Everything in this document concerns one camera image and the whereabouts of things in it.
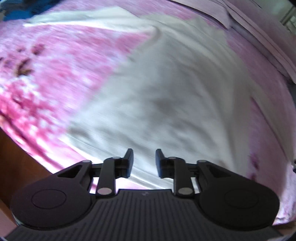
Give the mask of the cream white garment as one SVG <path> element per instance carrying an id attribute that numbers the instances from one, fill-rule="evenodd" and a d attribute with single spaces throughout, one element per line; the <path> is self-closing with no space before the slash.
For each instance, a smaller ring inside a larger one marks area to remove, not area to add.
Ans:
<path id="1" fill-rule="evenodd" d="M 79 25 L 148 33 L 71 119 L 65 141 L 95 159 L 132 148 L 132 177 L 160 187 L 155 150 L 193 163 L 204 159 L 246 175 L 250 101 L 254 99 L 284 150 L 295 158 L 291 131 L 228 47 L 224 32 L 201 18 L 137 17 L 118 6 L 37 15 L 27 26 Z"/>

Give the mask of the stack of folded blue clothes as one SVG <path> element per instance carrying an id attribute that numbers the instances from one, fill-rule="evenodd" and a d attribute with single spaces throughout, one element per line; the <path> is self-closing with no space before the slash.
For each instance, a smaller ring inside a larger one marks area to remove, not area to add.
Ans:
<path id="1" fill-rule="evenodd" d="M 6 0 L 1 1 L 3 21 L 28 19 L 60 3 L 60 0 Z"/>

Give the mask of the pink floral bed blanket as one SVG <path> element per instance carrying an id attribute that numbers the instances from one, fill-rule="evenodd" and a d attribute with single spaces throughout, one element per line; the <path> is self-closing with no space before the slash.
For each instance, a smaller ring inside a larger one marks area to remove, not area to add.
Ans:
<path id="1" fill-rule="evenodd" d="M 200 15 L 169 1 L 62 1 L 48 13 L 107 6 L 136 16 L 162 13 L 185 20 Z M 1 22 L 1 128 L 54 173 L 82 159 L 58 139 L 69 117 L 146 36 L 78 26 L 26 28 L 24 23 Z M 285 77 L 236 30 L 225 32 L 295 141 L 295 106 Z M 295 174 L 258 105 L 251 105 L 248 176 L 280 195 L 275 223 L 295 220 Z"/>

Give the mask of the pink pillow near headboard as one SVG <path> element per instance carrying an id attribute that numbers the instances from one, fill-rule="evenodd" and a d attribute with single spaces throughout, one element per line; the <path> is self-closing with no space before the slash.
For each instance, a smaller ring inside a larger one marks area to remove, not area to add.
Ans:
<path id="1" fill-rule="evenodd" d="M 245 28 L 280 63 L 295 82 L 295 40 L 292 34 L 272 15 L 250 1 L 176 1 L 176 3 L 212 16 L 230 28 L 229 14 Z"/>

